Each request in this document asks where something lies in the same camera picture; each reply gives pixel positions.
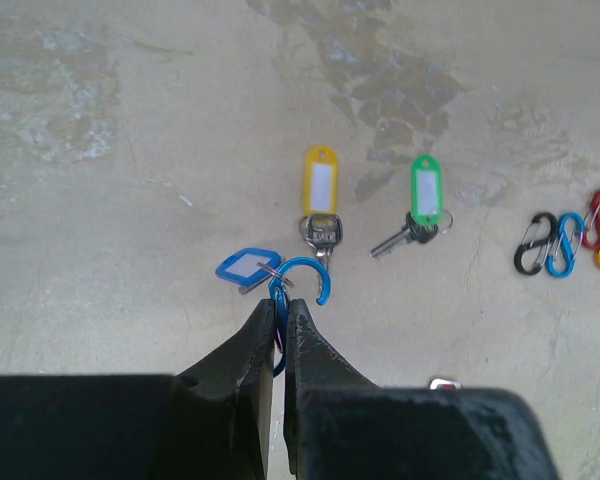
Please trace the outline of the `blue tag key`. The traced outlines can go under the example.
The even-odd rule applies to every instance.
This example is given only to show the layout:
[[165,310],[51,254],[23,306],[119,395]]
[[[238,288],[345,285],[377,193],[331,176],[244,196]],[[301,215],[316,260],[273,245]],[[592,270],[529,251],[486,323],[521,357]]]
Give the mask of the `blue tag key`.
[[278,278],[285,287],[294,283],[278,272],[285,258],[274,250],[247,247],[223,260],[215,275],[238,286],[238,292],[246,295],[271,278]]

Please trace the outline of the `red tag key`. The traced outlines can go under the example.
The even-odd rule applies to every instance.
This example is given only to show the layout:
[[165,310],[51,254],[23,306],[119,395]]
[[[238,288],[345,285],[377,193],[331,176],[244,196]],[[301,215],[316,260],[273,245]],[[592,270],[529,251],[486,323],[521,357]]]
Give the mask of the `red tag key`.
[[449,378],[433,378],[429,382],[429,388],[431,390],[457,390],[461,389],[462,385],[460,382],[449,379]]

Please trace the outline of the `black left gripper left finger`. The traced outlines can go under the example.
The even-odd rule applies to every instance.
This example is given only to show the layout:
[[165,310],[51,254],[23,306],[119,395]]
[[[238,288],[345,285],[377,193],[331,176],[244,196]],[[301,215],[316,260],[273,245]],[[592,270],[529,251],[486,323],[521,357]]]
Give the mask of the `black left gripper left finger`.
[[154,479],[264,479],[275,317],[261,300],[243,326],[174,377]]

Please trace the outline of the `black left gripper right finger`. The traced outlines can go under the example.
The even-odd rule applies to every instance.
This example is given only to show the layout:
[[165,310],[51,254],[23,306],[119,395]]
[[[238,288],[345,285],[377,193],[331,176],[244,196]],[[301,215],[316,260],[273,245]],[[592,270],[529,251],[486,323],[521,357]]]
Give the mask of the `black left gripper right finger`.
[[319,332],[307,303],[293,300],[286,333],[284,440],[294,478],[312,477],[305,458],[315,451],[335,448],[341,456],[365,444],[364,395],[377,391]]

